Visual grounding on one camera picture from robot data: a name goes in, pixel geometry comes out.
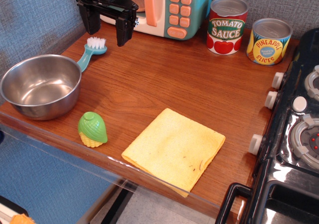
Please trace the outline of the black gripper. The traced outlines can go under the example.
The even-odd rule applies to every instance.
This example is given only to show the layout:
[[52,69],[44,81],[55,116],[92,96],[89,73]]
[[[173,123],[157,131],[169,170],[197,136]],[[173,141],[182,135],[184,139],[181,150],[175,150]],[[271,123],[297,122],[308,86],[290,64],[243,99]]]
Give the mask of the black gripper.
[[101,28],[100,15],[116,19],[117,45],[132,38],[138,5],[132,0],[78,0],[80,16],[86,31],[93,35]]

